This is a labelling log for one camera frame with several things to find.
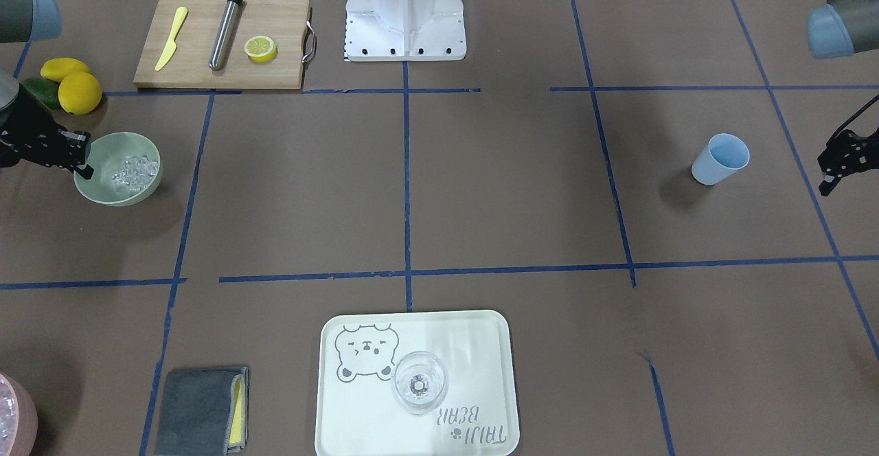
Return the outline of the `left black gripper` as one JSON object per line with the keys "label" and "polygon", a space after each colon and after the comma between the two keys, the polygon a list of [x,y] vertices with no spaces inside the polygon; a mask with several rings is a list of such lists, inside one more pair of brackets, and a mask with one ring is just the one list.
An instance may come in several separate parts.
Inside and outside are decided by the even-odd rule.
{"label": "left black gripper", "polygon": [[878,130],[866,137],[850,128],[839,131],[827,142],[827,152],[817,156],[817,162],[825,171],[819,193],[829,196],[849,172],[865,172],[878,168]]}

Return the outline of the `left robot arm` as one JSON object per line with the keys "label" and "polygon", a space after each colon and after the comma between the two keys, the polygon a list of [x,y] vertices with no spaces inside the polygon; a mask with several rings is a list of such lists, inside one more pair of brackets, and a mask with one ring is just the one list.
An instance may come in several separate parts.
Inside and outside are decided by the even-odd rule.
{"label": "left robot arm", "polygon": [[[878,48],[878,0],[825,0],[807,18],[810,55],[816,59],[843,58]],[[877,105],[873,96],[841,124],[817,157],[822,171],[821,196],[829,196],[839,181],[852,174],[876,170],[878,133],[860,135],[851,125]]]}

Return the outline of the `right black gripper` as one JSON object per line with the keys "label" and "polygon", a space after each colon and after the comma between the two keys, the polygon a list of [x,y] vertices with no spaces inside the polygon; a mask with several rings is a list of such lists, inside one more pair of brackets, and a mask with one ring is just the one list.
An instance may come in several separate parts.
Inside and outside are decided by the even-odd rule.
{"label": "right black gripper", "polygon": [[[69,160],[87,161],[90,143],[90,133],[68,131],[57,124],[50,109],[22,84],[16,98],[2,112],[1,168],[30,161],[68,169]],[[87,163],[72,165],[71,171],[85,180],[91,180],[95,172]]]}

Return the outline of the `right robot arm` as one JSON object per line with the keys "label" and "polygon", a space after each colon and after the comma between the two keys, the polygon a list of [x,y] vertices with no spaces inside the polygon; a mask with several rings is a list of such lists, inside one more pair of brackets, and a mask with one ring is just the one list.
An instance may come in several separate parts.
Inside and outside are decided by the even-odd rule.
{"label": "right robot arm", "polygon": [[[27,43],[60,36],[62,17],[54,0],[2,0],[2,43]],[[2,72],[2,168],[20,161],[57,167],[90,180],[86,162],[91,134],[71,131],[22,82]]]}

